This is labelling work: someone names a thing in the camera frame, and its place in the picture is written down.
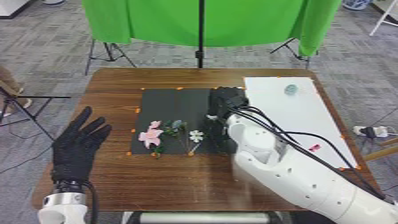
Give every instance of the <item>chair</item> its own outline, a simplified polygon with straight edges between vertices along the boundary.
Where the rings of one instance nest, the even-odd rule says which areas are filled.
[[[392,15],[390,11],[392,11],[392,9],[394,9],[396,4],[398,4],[398,0],[394,0],[392,3],[390,3],[390,5],[389,5],[389,8],[387,8],[385,13],[383,13],[383,15],[382,15],[382,18],[380,18],[380,20],[378,20],[378,22],[376,22],[376,26],[374,26],[374,29],[373,29],[373,31],[371,31],[371,33],[369,33],[369,36],[373,36],[373,34],[374,34],[374,32],[376,32],[376,29],[378,29],[382,23],[387,23],[389,25],[398,26],[396,23],[390,23],[389,21],[385,21],[387,16]]]
[[[398,138],[390,139],[389,141],[382,142],[380,146],[387,146],[398,143]],[[382,149],[380,151],[373,152],[364,156],[364,161],[380,159],[383,156],[390,155],[398,152],[398,146],[392,146],[387,149]]]

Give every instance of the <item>white paper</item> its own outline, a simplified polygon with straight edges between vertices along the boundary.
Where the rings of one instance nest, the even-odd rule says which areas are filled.
[[[298,87],[295,95],[284,93],[287,85]],[[332,115],[316,92],[312,80],[307,77],[247,77],[245,94],[250,106],[257,107],[284,131],[309,132],[328,139],[342,153],[351,166],[357,166],[351,151],[332,120]],[[321,148],[314,155],[335,167],[348,167],[328,144],[321,139],[291,135],[302,147],[309,149],[316,144]]]

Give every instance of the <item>finger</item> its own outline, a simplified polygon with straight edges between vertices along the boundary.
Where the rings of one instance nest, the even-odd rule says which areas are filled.
[[[88,125],[83,127],[83,129],[80,130],[80,136],[87,136],[90,134],[92,131],[96,131],[96,129],[99,128],[99,126],[104,124],[104,118],[99,117],[90,123]]]
[[[111,126],[110,125],[104,125],[88,135],[87,137],[87,144],[88,145],[101,145],[106,138],[108,138],[108,134],[110,134],[110,131],[111,131]]]
[[[90,113],[92,113],[92,109],[90,109],[90,107],[85,107],[80,115],[76,116],[74,120],[69,123],[69,126],[67,126],[55,142],[62,142],[65,139],[69,139],[78,134],[78,129],[88,119]]]
[[[78,114],[78,116],[69,124],[69,127],[65,128],[65,131],[78,131],[78,129],[81,128],[83,123],[90,117],[90,113],[92,113],[92,109],[90,109],[90,107],[85,107],[81,113]]]

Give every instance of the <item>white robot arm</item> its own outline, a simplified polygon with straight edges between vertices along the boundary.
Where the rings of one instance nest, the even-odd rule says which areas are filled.
[[[85,224],[85,194],[55,193],[44,198],[39,211],[40,224]]]
[[[227,119],[234,163],[284,200],[339,224],[396,224],[398,207],[286,145],[238,115]]]

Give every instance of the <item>green screen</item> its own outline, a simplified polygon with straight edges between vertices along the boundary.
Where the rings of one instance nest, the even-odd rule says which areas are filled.
[[[295,37],[300,55],[318,50],[339,0],[206,0],[204,46],[266,44]],[[92,36],[197,46],[199,0],[83,0]]]

